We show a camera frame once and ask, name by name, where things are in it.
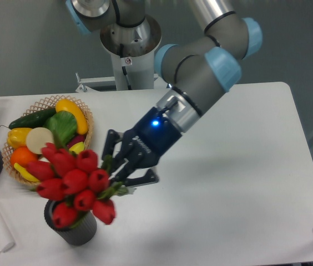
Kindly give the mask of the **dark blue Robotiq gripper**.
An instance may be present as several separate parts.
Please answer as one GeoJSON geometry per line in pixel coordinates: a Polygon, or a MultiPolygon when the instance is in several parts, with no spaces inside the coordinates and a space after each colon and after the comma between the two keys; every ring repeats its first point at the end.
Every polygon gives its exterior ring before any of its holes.
{"type": "Polygon", "coordinates": [[[125,187],[139,187],[159,182],[154,166],[159,159],[181,138],[180,131],[156,107],[151,108],[133,128],[125,133],[109,129],[104,143],[102,159],[113,156],[117,143],[121,149],[114,158],[118,168],[117,182],[125,187]]]}

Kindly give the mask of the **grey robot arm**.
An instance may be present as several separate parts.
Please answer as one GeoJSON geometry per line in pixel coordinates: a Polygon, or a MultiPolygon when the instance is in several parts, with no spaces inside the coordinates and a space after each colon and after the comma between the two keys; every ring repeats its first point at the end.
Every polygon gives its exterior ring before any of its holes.
{"type": "Polygon", "coordinates": [[[184,46],[160,45],[160,26],[144,1],[65,4],[81,33],[100,33],[117,90],[152,89],[155,76],[170,85],[131,129],[108,131],[102,158],[110,161],[111,184],[158,182],[159,159],[239,81],[239,61],[262,45],[259,24],[238,17],[229,1],[190,1],[204,35],[184,46]]]}

